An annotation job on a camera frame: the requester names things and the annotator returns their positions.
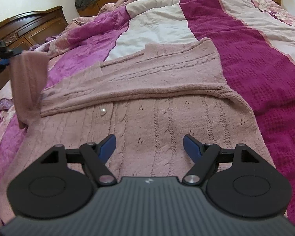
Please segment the pink knitted cardigan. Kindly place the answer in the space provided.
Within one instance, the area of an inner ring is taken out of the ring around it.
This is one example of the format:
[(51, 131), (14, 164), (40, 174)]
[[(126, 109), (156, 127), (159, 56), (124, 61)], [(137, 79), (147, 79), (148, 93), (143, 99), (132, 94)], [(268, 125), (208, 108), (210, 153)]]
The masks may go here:
[(192, 166), (183, 150), (186, 134), (223, 148), (245, 143), (272, 162), (251, 107), (227, 84), (209, 38), (147, 44), (51, 87), (48, 63), (43, 52), (11, 61), (17, 125), (27, 131), (0, 180), (3, 223), (14, 217), (8, 184), (55, 144), (78, 148), (114, 134), (117, 148), (108, 167), (117, 178), (182, 177)]

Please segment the lilac pillow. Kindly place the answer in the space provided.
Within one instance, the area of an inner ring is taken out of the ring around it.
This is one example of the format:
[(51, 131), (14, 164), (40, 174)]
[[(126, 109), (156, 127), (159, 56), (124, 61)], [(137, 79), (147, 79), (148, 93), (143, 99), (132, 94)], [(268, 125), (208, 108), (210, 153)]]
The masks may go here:
[(9, 110), (13, 106), (11, 82), (8, 81), (0, 90), (0, 110)]

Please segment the magenta patchwork quilt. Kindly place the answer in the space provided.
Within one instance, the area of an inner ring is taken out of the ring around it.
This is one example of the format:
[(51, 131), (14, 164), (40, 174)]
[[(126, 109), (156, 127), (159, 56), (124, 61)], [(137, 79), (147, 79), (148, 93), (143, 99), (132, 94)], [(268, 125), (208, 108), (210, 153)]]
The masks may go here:
[[(272, 164), (288, 178), (295, 224), (295, 27), (261, 8), (263, 0), (139, 0), (68, 28), (48, 44), (51, 87), (64, 78), (147, 44), (213, 41), (229, 87), (251, 107)], [(19, 150), (26, 130), (3, 145)]]

